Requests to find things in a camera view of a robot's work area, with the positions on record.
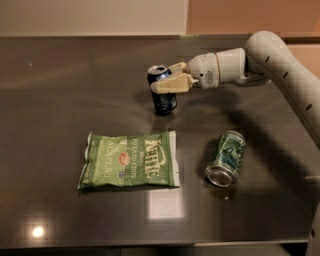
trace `aluminum can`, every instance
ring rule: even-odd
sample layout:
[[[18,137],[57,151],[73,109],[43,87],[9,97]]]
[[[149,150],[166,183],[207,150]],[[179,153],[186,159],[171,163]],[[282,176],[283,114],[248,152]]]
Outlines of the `aluminum can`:
[[[240,133],[227,131],[222,134],[206,168],[208,179],[219,187],[228,187],[235,183],[245,148],[246,143]]]
[[[152,66],[148,69],[149,85],[170,75],[171,71],[166,66]],[[157,94],[151,91],[151,95],[158,115],[168,115],[177,107],[177,98],[175,93]]]

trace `green chip bag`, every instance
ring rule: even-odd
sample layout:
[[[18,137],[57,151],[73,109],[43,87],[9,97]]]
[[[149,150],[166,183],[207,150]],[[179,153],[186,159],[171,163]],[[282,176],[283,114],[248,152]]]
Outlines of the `green chip bag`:
[[[78,189],[113,185],[179,187],[174,131],[142,136],[90,134]]]

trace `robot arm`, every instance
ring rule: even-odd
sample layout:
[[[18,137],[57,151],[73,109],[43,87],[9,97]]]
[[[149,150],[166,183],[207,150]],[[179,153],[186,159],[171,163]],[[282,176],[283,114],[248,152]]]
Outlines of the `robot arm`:
[[[215,88],[266,84],[280,89],[320,149],[320,80],[304,67],[277,35],[261,31],[242,48],[198,55],[169,67],[173,75],[151,85],[156,93],[186,92],[191,87]]]

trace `table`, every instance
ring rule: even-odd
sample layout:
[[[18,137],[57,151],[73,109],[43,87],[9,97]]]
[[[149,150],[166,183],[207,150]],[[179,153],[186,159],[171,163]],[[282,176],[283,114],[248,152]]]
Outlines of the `table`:
[[[154,114],[150,66],[247,39],[1,38],[0,249],[307,241],[320,153],[273,83],[192,89],[170,115]],[[180,188],[77,190],[90,132],[168,129]],[[227,130],[244,135],[247,149],[237,184],[221,189],[204,170]]]

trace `white wall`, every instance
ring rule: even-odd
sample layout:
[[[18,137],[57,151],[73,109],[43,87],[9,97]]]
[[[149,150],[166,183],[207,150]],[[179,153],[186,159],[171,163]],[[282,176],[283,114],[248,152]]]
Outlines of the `white wall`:
[[[190,0],[194,34],[251,34],[269,30],[282,37],[320,36],[319,0]]]
[[[184,34],[188,0],[0,0],[0,36]]]

